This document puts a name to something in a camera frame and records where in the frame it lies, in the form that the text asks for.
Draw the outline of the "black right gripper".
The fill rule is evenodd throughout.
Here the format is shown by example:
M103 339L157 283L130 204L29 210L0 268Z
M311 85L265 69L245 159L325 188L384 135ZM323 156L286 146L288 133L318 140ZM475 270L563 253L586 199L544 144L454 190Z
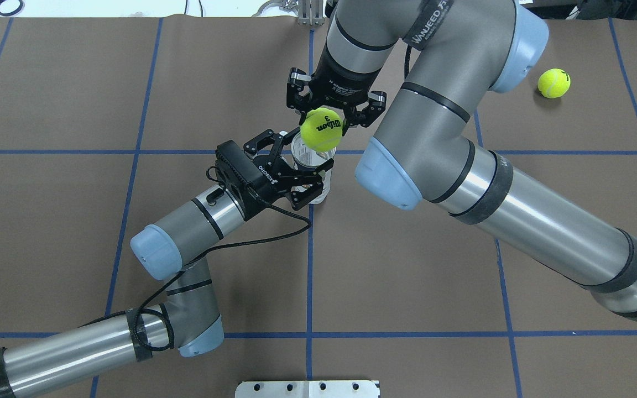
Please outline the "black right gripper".
M329 106L343 111L343 136L351 128L368 128L387 108L386 92L369 92L380 70L349 70L334 58L326 44L313 75L291 68L286 82L286 106L299 115L298 124L306 121L310 111ZM364 108L358 110L362 103Z

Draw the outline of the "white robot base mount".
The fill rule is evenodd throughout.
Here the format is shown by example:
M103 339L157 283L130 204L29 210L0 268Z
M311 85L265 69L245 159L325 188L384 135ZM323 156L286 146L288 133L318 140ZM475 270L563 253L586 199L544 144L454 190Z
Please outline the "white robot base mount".
M235 397L381 397L373 380L294 380L240 383Z

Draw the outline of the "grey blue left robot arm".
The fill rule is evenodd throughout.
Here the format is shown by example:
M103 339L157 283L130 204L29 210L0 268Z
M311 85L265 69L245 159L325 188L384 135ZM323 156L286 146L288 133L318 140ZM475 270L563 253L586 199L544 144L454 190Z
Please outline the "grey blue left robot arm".
M161 286L129 248L144 226L209 186L210 150L135 129L0 132L0 347L42 342L142 302ZM314 293L316 234L209 256L232 335L212 351L175 350L104 373L60 397L233 396L245 380L324 378L326 342L304 337Z

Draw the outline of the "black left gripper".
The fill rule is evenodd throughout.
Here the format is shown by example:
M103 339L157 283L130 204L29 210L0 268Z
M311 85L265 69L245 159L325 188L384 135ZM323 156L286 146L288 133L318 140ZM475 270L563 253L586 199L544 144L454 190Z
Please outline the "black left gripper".
M294 169L281 152L296 134L296 128L280 133L266 129L243 144L241 201L244 206L270 206L285 197L291 208L298 211L322 194L328 171L335 162L329 159L306 170ZM259 154L268 146L268 154Z

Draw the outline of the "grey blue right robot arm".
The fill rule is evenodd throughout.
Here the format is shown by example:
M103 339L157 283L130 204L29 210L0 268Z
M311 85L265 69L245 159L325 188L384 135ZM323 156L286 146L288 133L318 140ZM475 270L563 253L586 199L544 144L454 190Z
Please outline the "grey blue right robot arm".
M488 91L508 92L546 48L549 30L518 1L328 1L331 20L306 112L352 111L404 41L420 55L357 164L356 179L399 209L420 201L507 242L637 322L637 237L614 228L477 147L463 129Z

